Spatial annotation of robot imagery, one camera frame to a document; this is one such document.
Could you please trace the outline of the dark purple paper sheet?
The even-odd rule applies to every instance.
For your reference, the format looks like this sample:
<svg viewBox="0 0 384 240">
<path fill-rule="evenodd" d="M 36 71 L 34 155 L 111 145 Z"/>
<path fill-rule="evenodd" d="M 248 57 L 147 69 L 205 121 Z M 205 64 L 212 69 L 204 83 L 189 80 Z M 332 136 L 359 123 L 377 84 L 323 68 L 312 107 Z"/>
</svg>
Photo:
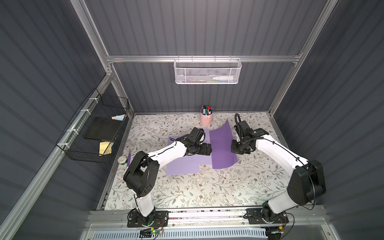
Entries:
<svg viewBox="0 0 384 240">
<path fill-rule="evenodd" d="M 231 152 L 233 139 L 228 120 L 220 128 L 210 131 L 213 169 L 220 170 L 230 168 L 238 162 L 237 155 Z"/>
</svg>

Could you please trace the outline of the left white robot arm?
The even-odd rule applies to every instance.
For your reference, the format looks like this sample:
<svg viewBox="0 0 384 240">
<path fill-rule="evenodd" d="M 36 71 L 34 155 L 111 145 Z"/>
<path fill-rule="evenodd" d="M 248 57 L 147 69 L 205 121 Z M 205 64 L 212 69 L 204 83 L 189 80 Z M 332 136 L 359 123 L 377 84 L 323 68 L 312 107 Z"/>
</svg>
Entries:
<svg viewBox="0 0 384 240">
<path fill-rule="evenodd" d="M 155 186 L 158 172 L 172 161 L 185 156 L 210 156 L 211 144 L 204 143 L 206 133 L 203 129 L 193 128 L 189 134 L 171 139 L 171 144 L 151 153 L 139 151 L 134 156 L 123 180 L 134 193 L 136 210 L 142 217 L 155 212 L 151 191 Z"/>
</svg>

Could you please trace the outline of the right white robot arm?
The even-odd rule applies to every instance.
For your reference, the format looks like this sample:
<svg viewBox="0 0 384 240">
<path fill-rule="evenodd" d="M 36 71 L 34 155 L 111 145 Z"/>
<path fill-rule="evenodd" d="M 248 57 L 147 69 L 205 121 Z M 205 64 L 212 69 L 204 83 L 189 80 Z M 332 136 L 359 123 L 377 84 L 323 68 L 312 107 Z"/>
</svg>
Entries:
<svg viewBox="0 0 384 240">
<path fill-rule="evenodd" d="M 262 151 L 280 165 L 290 176 L 287 189 L 262 205 L 258 218 L 267 224 L 273 224 L 287 210 L 304 206 L 326 193 L 326 181 L 322 164 L 317 160 L 309 161 L 278 143 L 264 129 L 252 129 L 246 121 L 235 114 L 234 129 L 239 140 L 233 140 L 231 152 L 238 155 Z"/>
</svg>

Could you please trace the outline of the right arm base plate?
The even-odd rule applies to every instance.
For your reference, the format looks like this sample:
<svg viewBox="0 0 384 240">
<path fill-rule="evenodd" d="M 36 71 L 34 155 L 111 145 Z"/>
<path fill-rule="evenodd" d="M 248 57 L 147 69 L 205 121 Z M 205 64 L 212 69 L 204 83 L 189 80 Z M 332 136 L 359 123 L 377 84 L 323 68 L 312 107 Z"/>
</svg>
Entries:
<svg viewBox="0 0 384 240">
<path fill-rule="evenodd" d="M 289 223 L 286 212 L 275 214 L 269 209 L 248 208 L 243 218 L 249 221 L 250 225 L 256 224 L 280 224 L 284 226 Z"/>
</svg>

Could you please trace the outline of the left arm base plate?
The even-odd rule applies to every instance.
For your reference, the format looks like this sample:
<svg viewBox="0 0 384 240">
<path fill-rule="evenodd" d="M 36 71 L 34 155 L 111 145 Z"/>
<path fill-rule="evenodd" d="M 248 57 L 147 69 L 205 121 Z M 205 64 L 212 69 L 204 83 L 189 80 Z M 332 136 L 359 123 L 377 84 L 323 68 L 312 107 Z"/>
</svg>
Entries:
<svg viewBox="0 0 384 240">
<path fill-rule="evenodd" d="M 152 211 L 144 217 L 137 209 L 133 209 L 127 216 L 128 228 L 162 228 L 168 225 L 169 211 Z"/>
</svg>

